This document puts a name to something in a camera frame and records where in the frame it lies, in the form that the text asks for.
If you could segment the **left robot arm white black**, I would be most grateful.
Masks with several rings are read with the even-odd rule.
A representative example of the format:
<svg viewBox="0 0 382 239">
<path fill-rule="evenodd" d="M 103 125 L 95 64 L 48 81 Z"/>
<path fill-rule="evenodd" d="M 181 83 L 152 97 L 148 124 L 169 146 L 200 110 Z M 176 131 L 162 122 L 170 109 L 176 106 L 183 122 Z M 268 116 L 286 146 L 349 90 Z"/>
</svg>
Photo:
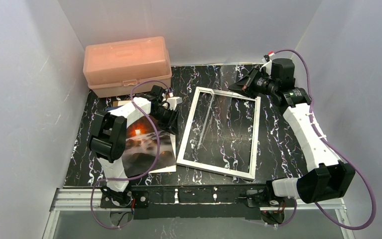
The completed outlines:
<svg viewBox="0 0 382 239">
<path fill-rule="evenodd" d="M 119 108 L 96 113 L 88 148 L 101 164 L 109 189 L 123 192 L 129 181 L 175 165 L 173 138 L 181 103 L 181 97 L 154 85 Z"/>
</svg>

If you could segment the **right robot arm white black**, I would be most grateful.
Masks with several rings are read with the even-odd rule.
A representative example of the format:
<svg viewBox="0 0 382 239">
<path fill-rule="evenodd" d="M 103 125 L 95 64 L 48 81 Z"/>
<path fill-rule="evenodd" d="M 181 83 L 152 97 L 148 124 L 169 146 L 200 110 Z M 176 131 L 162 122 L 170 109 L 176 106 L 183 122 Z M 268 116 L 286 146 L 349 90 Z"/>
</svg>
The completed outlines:
<svg viewBox="0 0 382 239">
<path fill-rule="evenodd" d="M 305 157 L 307 174 L 268 181 L 263 197 L 267 201 L 290 197 L 307 204 L 342 198 L 355 170 L 326 145 L 325 136 L 313 129 L 312 100 L 303 88 L 295 86 L 294 69 L 291 59 L 269 60 L 228 86 L 230 91 L 248 98 L 270 96 L 293 130 Z"/>
</svg>

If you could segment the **white picture frame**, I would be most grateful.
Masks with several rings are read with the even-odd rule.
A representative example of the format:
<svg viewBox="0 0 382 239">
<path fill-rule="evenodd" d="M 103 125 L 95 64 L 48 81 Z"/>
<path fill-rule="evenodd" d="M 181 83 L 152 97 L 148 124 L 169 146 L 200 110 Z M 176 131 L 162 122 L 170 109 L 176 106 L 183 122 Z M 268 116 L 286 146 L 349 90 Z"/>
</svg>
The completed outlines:
<svg viewBox="0 0 382 239">
<path fill-rule="evenodd" d="M 196 161 L 189 161 L 184 159 L 184 154 L 186 150 L 186 145 L 188 143 L 188 138 L 191 130 L 191 124 L 194 117 L 194 113 L 196 110 L 197 102 L 199 99 L 199 96 L 201 93 L 209 94 L 212 96 L 212 99 L 209 103 L 209 106 L 212 105 L 214 96 L 224 96 L 224 97 L 230 97 L 230 98 L 236 98 L 240 100 L 245 101 L 252 101 L 255 103 L 255 109 L 254 109 L 254 120 L 253 120 L 253 131 L 252 131 L 252 139 L 251 139 L 251 150 L 250 150 L 250 160 L 249 160 L 249 172 L 241 172 L 236 171 L 228 168 L 222 168 L 217 167 L 214 165 L 208 165 L 203 164 Z M 260 107 L 261 98 L 257 97 L 255 99 L 251 99 L 248 97 L 244 97 L 240 94 L 228 92 L 228 91 L 222 91 L 222 90 L 216 90 L 216 89 L 210 89 L 210 88 L 204 88 L 204 87 L 197 87 L 194 92 L 193 101 L 191 104 L 191 108 L 188 115 L 188 120 L 185 126 L 185 130 L 182 137 L 182 142 L 180 145 L 180 149 L 178 151 L 178 155 L 176 158 L 176 164 L 180 166 L 186 166 L 194 169 L 199 169 L 203 171 L 208 171 L 211 173 L 217 173 L 221 175 L 227 175 L 231 177 L 237 177 L 242 178 L 246 180 L 254 180 L 255 179 L 255 172 L 256 172 L 256 156 L 253 155 L 253 152 L 257 149 L 257 140 L 258 140 L 258 125 L 259 125 L 259 107 Z"/>
</svg>

